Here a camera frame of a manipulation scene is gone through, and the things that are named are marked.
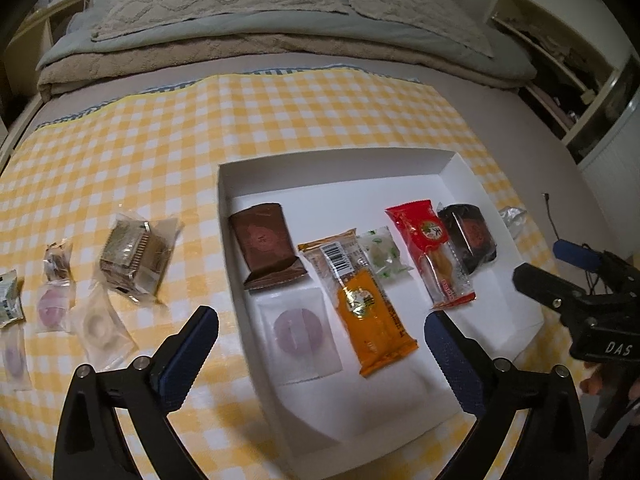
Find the wrapped snack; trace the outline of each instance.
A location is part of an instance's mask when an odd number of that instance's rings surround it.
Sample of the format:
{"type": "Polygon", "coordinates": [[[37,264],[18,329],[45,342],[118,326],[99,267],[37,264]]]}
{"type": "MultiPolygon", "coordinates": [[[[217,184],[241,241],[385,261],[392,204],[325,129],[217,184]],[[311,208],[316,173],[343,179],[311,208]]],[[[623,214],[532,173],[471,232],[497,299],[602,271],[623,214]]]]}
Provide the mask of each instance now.
{"type": "Polygon", "coordinates": [[[44,275],[48,282],[71,279],[71,241],[63,238],[44,251],[44,275]]]}
{"type": "Polygon", "coordinates": [[[386,225],[359,235],[358,243],[379,278],[392,280],[412,269],[400,260],[400,251],[386,225]]]}
{"type": "Polygon", "coordinates": [[[258,299],[269,374],[293,384],[342,370],[319,288],[296,288],[258,299]]]}
{"type": "Polygon", "coordinates": [[[14,390],[31,390],[24,348],[24,323],[13,323],[2,330],[2,360],[6,380],[14,390]]]}
{"type": "Polygon", "coordinates": [[[469,276],[456,258],[449,235],[430,200],[386,209],[418,267],[434,308],[446,308],[476,298],[469,276]]]}
{"type": "Polygon", "coordinates": [[[246,290],[287,283],[306,274],[293,250],[280,204],[254,205],[231,215],[229,221],[249,267],[246,290]]]}
{"type": "Polygon", "coordinates": [[[48,282],[38,289],[36,332],[70,332],[68,313],[76,299],[71,280],[48,282]]]}
{"type": "Polygon", "coordinates": [[[71,279],[71,241],[47,246],[44,275],[47,282],[38,289],[36,332],[69,332],[68,311],[76,299],[76,282],[71,279]]]}
{"type": "Polygon", "coordinates": [[[520,236],[520,232],[527,221],[526,209],[520,209],[519,207],[503,207],[498,211],[500,218],[507,226],[511,238],[514,240],[520,236]]]}
{"type": "Polygon", "coordinates": [[[154,304],[177,234],[175,217],[148,222],[118,214],[98,260],[96,281],[134,303],[154,304]]]}
{"type": "Polygon", "coordinates": [[[466,272],[495,260],[496,245],[479,208],[452,204],[438,212],[466,272]]]}
{"type": "Polygon", "coordinates": [[[115,368],[137,348],[100,283],[70,318],[89,363],[98,371],[115,368]]]}
{"type": "Polygon", "coordinates": [[[363,377],[418,348],[378,285],[355,229],[300,244],[298,249],[314,266],[332,298],[362,365],[363,377]]]}
{"type": "Polygon", "coordinates": [[[0,275],[0,328],[18,319],[24,319],[18,294],[18,273],[10,270],[0,275]]]}

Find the purple round pastry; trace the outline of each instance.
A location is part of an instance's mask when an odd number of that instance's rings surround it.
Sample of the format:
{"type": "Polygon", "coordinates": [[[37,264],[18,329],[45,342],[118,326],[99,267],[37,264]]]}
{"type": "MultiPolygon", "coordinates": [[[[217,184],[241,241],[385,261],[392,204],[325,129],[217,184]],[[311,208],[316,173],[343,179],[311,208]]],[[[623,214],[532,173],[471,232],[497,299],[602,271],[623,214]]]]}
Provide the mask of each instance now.
{"type": "Polygon", "coordinates": [[[17,348],[4,349],[4,363],[12,377],[18,379],[24,374],[24,358],[17,348]]]}
{"type": "Polygon", "coordinates": [[[38,302],[38,315],[42,324],[49,328],[58,326],[65,315],[66,303],[63,291],[50,288],[45,292],[38,302]]]}
{"type": "Polygon", "coordinates": [[[273,324],[278,346],[291,355],[315,352],[322,344],[322,323],[306,308],[286,310],[273,324]]]}

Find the gingham cloth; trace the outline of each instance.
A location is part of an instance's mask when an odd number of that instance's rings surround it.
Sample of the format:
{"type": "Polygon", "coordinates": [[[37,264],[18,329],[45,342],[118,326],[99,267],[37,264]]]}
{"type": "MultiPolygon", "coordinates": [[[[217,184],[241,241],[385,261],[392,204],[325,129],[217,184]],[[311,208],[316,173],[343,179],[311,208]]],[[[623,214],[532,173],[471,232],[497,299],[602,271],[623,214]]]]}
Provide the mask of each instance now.
{"type": "MultiPolygon", "coordinates": [[[[74,369],[85,361],[78,339],[34,332],[34,295],[43,281],[46,244],[69,237],[78,303],[121,205],[145,218],[177,214],[185,227],[159,293],[168,307],[113,305],[138,346],[151,355],[200,304],[220,314],[220,338],[193,389],[169,419],[210,478],[283,478],[282,461],[248,377],[227,288],[217,217],[218,165],[296,150],[420,146],[462,155],[497,208],[522,206],[509,181],[460,115],[433,88],[348,69],[283,75],[220,75],[186,88],[137,94],[75,120],[38,129],[0,178],[2,272],[24,277],[26,351],[34,389],[0,384],[0,429],[35,479],[52,475],[56,431],[74,369]]],[[[529,219],[518,239],[525,260],[553,270],[542,235],[529,219]]],[[[518,364],[549,371],[566,364],[569,336],[557,316],[518,364]]],[[[431,479],[473,423],[453,417],[402,449],[345,478],[431,479]]],[[[145,478],[156,478],[128,415],[121,417],[145,478]]],[[[489,478],[498,478],[522,417],[512,427],[489,478]]]]}

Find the beige blanket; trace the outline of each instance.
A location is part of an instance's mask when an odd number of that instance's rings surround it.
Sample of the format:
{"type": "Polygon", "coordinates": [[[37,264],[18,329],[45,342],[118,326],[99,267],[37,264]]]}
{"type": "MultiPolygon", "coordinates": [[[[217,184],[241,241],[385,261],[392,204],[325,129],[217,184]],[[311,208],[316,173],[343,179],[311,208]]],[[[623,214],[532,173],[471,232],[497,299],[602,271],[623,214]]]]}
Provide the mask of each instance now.
{"type": "Polygon", "coordinates": [[[239,34],[175,41],[105,54],[73,54],[44,67],[40,73],[38,88],[48,100],[52,87],[59,84],[78,83],[80,86],[80,83],[88,84],[100,79],[151,72],[198,61],[282,52],[310,52],[419,64],[494,88],[516,88],[524,84],[519,79],[498,79],[437,56],[381,43],[321,36],[239,34]]]}

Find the gray blanket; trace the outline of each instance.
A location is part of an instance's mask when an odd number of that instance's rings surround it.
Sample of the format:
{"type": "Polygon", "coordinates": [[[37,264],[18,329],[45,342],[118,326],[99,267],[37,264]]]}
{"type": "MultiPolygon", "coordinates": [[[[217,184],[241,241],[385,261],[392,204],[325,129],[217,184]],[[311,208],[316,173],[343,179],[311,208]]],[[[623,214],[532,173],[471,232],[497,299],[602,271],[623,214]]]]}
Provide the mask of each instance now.
{"type": "Polygon", "coordinates": [[[82,53],[121,52],[193,38],[219,38],[238,34],[293,34],[364,40],[415,50],[439,57],[493,78],[532,79],[536,70],[526,52],[514,40],[482,25],[494,57],[484,56],[422,28],[384,22],[355,13],[339,14],[307,10],[270,10],[243,14],[220,14],[161,25],[111,40],[92,41],[91,23],[62,37],[40,60],[39,68],[82,53]]]}

